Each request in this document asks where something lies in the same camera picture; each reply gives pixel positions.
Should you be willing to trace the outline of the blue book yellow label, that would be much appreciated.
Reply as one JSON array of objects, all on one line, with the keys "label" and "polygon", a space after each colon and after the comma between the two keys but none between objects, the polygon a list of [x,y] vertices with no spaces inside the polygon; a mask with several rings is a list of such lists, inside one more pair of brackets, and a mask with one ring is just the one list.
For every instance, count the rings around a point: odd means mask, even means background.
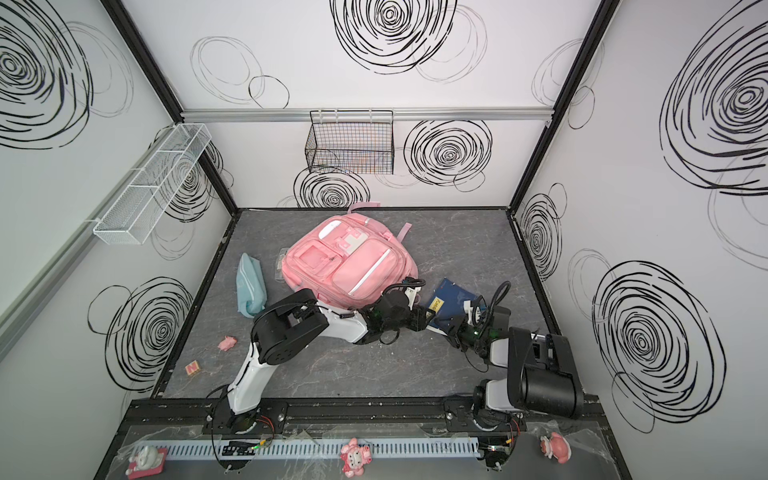
[{"label": "blue book yellow label", "polygon": [[444,278],[428,302],[427,308],[434,313],[434,316],[429,321],[427,329],[446,335],[447,321],[451,317],[464,314],[463,302],[478,296],[448,278]]}]

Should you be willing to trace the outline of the pink student backpack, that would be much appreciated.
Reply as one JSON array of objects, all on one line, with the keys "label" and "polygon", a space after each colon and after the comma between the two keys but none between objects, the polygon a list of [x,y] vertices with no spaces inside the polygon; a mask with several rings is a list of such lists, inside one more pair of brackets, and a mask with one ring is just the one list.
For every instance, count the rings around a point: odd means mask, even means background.
[{"label": "pink student backpack", "polygon": [[405,223],[394,234],[359,212],[379,206],[355,203],[290,247],[283,262],[287,285],[295,292],[307,288],[325,304],[353,310],[376,301],[386,287],[417,278],[416,262],[403,245],[412,225]]}]

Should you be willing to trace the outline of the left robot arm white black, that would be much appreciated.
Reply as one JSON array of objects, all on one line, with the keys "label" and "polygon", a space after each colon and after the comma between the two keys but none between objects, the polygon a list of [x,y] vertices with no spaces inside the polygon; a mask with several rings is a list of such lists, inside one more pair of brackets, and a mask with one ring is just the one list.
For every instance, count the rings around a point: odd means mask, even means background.
[{"label": "left robot arm white black", "polygon": [[253,322],[248,353],[226,389],[231,414],[239,416],[259,407],[277,367],[317,338],[366,345],[386,332],[425,330],[435,312],[417,304],[420,288],[418,283],[390,285],[372,303],[351,309],[324,303],[305,288],[266,307]]}]

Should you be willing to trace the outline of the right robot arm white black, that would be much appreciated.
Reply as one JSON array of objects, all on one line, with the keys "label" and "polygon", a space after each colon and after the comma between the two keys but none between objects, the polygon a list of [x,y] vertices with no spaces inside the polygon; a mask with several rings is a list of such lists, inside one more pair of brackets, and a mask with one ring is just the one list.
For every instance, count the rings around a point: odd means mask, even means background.
[{"label": "right robot arm white black", "polygon": [[505,378],[484,380],[475,388],[476,423],[491,429],[521,412],[579,418],[584,391],[568,339],[512,326],[510,315],[505,307],[470,307],[445,327],[452,346],[506,371]]}]

